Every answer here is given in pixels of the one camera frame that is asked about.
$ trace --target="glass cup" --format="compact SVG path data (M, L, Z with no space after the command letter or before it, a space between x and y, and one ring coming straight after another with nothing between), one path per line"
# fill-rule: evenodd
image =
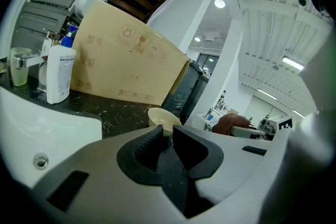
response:
M10 53L10 75L12 76L12 81L15 86L22 86L27 83L29 67L24 69L17 69L13 65L13 56L16 54L30 54L31 49L16 47L11 49Z

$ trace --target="yellow bowl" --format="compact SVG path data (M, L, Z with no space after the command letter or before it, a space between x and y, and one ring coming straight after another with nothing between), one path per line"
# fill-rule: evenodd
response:
M174 125L182 125L174 114L160 108L149 109L148 118L149 126L163 125L163 136L172 135Z

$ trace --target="cardboard box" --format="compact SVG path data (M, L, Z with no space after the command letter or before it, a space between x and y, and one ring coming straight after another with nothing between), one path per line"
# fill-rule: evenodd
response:
M188 64L165 37L102 1L88 11L73 43L71 89L102 97L161 105Z

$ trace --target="fluorescent light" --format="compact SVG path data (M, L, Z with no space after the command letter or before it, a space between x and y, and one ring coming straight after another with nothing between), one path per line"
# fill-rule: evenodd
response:
M305 116L301 115L299 112L297 112L296 110L293 109L293 112L298 114L300 117L303 117L304 119L306 118Z
M300 71L304 68L303 65L299 64L298 62L295 62L294 60L284 56L283 59L282 59L283 62L289 64L290 66L293 66L297 69L299 69Z
M224 8L225 7L225 2L224 0L215 0L215 5L217 8Z
M274 97L273 95L268 94L267 92L261 91L260 89L258 89L257 91L258 91L258 92L261 92L261 93L263 93L263 94L265 94L265 95L267 95L268 97L273 98L274 100L277 100L276 97Z

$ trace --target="white sink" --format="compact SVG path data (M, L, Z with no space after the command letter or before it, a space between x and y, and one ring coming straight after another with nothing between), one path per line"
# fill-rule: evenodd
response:
M0 87L0 151L14 179L33 188L51 168L75 151L101 140L98 119L54 111ZM34 156L46 155L43 170Z

